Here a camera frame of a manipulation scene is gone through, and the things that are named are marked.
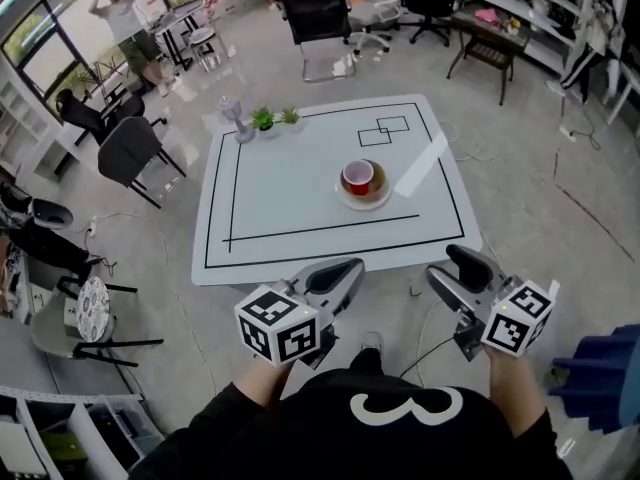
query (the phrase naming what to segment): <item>gray floor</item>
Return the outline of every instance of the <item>gray floor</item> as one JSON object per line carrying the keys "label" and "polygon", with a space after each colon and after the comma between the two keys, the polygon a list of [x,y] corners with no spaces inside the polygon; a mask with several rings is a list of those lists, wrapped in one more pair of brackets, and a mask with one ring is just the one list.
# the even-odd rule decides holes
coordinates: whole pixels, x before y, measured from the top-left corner
{"label": "gray floor", "polygon": [[[149,117],[171,114],[163,140],[172,155],[188,165],[187,180],[158,162],[145,172],[145,180],[160,194],[162,211],[80,165],[69,170],[60,190],[59,201],[76,216],[74,229],[67,233],[76,243],[82,243],[81,228],[92,215],[118,214],[99,219],[96,237],[88,245],[118,262],[114,282],[140,289],[138,296],[115,296],[116,334],[166,340],[162,346],[130,351],[140,362],[135,376],[163,430],[187,424],[250,360],[232,317],[242,293],[227,286],[196,287],[190,280],[200,185],[211,130],[223,122],[215,110],[222,95],[239,97],[245,109],[261,103],[282,108],[426,95],[436,116],[448,121],[442,126],[449,140],[459,133],[454,155],[466,159],[458,166],[478,223],[505,270],[542,286],[552,279],[562,285],[555,316],[530,353],[541,386],[547,385],[550,360],[570,356],[582,336],[608,334],[617,325],[637,322],[640,159],[627,125],[617,120],[604,126],[608,111],[595,94],[586,112],[602,144],[599,152],[584,137],[572,142],[558,132],[560,99],[545,87],[549,75],[524,60],[516,62],[515,79],[500,107],[500,76],[494,69],[469,59],[461,61],[451,80],[445,79],[457,40],[447,49],[425,34],[410,45],[412,30],[403,29],[395,33],[388,54],[375,45],[365,47],[354,78],[308,85],[302,82],[301,58],[289,27],[277,13],[255,11],[232,20],[223,32],[234,52],[228,63],[207,75],[194,67],[167,98],[147,101]],[[310,56],[343,48],[339,41],[311,46]],[[589,129],[574,104],[567,107],[565,123]],[[85,147],[95,148],[92,141]],[[467,159],[461,148],[476,158]],[[485,252],[492,254],[488,245]],[[416,299],[408,295],[410,280],[422,268],[367,275],[349,311],[340,317],[343,339],[323,368],[346,365],[362,330],[383,334],[384,367],[390,374],[415,360],[418,348],[424,351],[451,335],[455,318],[444,306],[435,306],[425,320],[435,300],[431,290]],[[103,267],[98,272],[108,277]],[[425,359],[420,373],[428,386],[488,390],[486,358],[469,364],[451,343]],[[308,375],[297,366],[288,392]],[[420,382],[415,370],[408,379]],[[558,447],[570,448],[566,460],[576,478],[597,478],[613,450],[619,451],[633,433],[590,433],[585,421],[564,416],[557,399],[547,402]]]}

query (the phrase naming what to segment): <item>blue object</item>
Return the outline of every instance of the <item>blue object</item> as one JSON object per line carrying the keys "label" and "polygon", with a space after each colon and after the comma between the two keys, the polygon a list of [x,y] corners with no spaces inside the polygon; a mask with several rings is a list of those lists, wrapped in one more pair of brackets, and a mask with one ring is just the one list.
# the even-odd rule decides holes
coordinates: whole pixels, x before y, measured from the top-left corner
{"label": "blue object", "polygon": [[589,430],[605,434],[638,423],[640,416],[640,325],[617,327],[611,336],[580,340],[573,359],[555,358],[553,365],[569,369],[561,388],[570,418],[589,418]]}

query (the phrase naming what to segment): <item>white vase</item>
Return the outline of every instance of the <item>white vase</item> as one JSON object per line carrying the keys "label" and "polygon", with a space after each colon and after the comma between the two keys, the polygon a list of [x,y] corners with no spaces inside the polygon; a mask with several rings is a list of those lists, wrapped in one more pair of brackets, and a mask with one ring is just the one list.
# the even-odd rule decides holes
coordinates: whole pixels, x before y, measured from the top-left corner
{"label": "white vase", "polygon": [[298,119],[295,124],[283,124],[282,128],[284,129],[285,133],[288,133],[290,135],[297,135],[304,128],[304,121],[302,121],[302,119]]}
{"label": "white vase", "polygon": [[276,136],[278,135],[278,130],[276,129],[275,124],[268,130],[259,130],[259,132],[260,132],[260,138],[263,140],[275,139]]}

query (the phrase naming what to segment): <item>man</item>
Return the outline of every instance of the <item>man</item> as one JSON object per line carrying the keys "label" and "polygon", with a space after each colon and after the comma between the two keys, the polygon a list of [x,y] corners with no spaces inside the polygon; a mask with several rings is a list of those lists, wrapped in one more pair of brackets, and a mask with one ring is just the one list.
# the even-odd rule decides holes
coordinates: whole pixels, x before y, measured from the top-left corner
{"label": "man", "polygon": [[280,400],[291,365],[254,360],[131,472],[182,478],[569,480],[524,357],[487,349],[491,400],[384,375],[369,333],[349,369]]}
{"label": "man", "polygon": [[136,16],[133,10],[135,0],[109,0],[110,5],[104,7],[98,7],[99,1],[93,1],[89,12],[107,20],[130,69],[158,87],[160,96],[164,98],[169,94],[166,84],[173,80],[162,77],[160,64],[156,60],[161,53],[160,48]]}

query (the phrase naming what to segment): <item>red cup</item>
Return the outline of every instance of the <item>red cup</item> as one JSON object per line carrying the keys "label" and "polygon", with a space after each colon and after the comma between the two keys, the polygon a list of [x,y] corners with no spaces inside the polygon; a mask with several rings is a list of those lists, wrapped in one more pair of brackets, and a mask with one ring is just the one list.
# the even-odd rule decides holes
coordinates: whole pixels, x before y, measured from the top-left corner
{"label": "red cup", "polygon": [[342,169],[342,176],[353,195],[366,196],[369,193],[369,184],[373,179],[373,165],[366,160],[349,162]]}

